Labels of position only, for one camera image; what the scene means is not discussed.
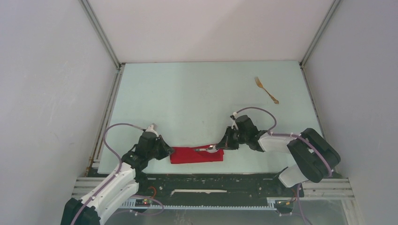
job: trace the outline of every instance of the red napkin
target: red napkin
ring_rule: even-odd
[[[215,153],[195,151],[195,149],[207,149],[210,145],[211,144],[199,147],[173,147],[175,152],[170,155],[171,164],[222,162],[224,155],[222,149],[219,149]]]

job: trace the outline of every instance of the wooden fork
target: wooden fork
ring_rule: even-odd
[[[259,79],[258,77],[256,77],[255,80],[256,80],[257,86],[258,86],[259,88],[264,89],[264,91],[271,97],[271,99],[274,101],[275,104],[279,104],[279,101],[278,101],[274,96],[272,96],[272,95],[262,86],[262,83],[260,82],[260,79]]]

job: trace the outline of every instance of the white tabletop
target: white tabletop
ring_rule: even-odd
[[[279,100],[276,105],[256,86]],[[233,112],[247,106],[263,107],[276,116],[274,132],[300,133],[320,127],[306,84],[296,61],[194,62],[126,64],[110,125],[132,123],[146,128],[151,123],[170,146],[194,147],[217,143]],[[272,126],[267,114],[246,110],[258,129]],[[132,127],[112,128],[107,141],[121,156],[141,135]],[[102,149],[99,173],[110,173],[116,157]],[[224,151],[223,162],[172,165],[169,158],[151,160],[146,173],[267,173],[295,164],[289,154],[262,153],[240,145]]]

